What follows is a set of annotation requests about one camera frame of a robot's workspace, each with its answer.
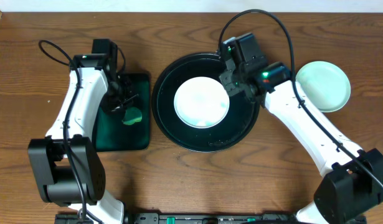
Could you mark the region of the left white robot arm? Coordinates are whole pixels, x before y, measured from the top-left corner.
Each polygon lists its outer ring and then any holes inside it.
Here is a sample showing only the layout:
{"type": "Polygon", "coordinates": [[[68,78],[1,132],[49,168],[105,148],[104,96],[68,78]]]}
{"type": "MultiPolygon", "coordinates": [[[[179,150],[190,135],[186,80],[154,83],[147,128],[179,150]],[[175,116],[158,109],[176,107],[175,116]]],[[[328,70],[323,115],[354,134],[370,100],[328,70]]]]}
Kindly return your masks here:
{"type": "Polygon", "coordinates": [[[92,143],[98,111],[124,113],[138,96],[117,67],[122,50],[110,39],[95,39],[90,54],[70,57],[70,84],[52,127],[31,139],[28,156],[44,202],[68,207],[55,223],[131,223],[124,202],[110,194],[105,170],[92,143]]]}

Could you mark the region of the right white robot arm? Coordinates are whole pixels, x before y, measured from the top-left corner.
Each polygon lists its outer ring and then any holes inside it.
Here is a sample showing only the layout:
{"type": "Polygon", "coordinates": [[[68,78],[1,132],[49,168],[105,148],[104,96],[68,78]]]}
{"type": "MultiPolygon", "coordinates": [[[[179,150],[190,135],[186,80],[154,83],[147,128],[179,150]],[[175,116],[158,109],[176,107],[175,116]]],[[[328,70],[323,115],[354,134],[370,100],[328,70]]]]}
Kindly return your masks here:
{"type": "Polygon", "coordinates": [[[352,223],[383,202],[383,155],[364,151],[341,133],[307,98],[291,70],[268,64],[253,34],[223,41],[218,50],[226,69],[220,82],[229,96],[245,93],[297,138],[322,181],[313,201],[295,218],[302,223],[352,223]]]}

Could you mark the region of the green sponge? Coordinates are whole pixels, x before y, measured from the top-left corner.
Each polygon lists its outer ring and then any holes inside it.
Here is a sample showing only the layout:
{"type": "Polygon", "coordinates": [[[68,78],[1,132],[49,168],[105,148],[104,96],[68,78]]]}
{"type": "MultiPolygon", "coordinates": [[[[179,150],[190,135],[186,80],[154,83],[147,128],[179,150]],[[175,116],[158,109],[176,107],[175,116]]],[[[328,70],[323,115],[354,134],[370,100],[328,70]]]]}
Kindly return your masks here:
{"type": "Polygon", "coordinates": [[[143,115],[140,109],[136,107],[128,108],[125,112],[125,116],[122,119],[122,123],[127,126],[131,126],[135,123],[141,122],[143,115]]]}

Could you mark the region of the pink white plate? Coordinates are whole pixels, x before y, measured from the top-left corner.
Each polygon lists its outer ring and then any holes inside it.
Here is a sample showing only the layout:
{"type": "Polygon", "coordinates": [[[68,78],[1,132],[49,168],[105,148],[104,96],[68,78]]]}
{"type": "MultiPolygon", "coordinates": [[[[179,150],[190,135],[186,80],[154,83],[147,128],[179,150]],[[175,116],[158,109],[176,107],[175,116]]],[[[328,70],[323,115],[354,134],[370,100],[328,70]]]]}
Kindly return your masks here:
{"type": "Polygon", "coordinates": [[[183,123],[192,128],[206,129],[219,124],[227,116],[230,99],[217,80],[195,77],[180,85],[173,104],[183,123]]]}

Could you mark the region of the mint green plate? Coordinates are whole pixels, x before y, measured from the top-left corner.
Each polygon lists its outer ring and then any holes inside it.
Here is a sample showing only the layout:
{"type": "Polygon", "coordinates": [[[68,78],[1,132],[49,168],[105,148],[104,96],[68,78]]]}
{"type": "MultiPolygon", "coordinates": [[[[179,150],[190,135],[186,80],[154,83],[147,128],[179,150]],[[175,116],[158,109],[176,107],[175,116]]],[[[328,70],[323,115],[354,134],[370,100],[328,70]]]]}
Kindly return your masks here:
{"type": "Polygon", "coordinates": [[[296,74],[296,81],[312,104],[324,113],[340,110],[351,96],[351,84],[347,75],[330,62],[307,63],[296,74]]]}

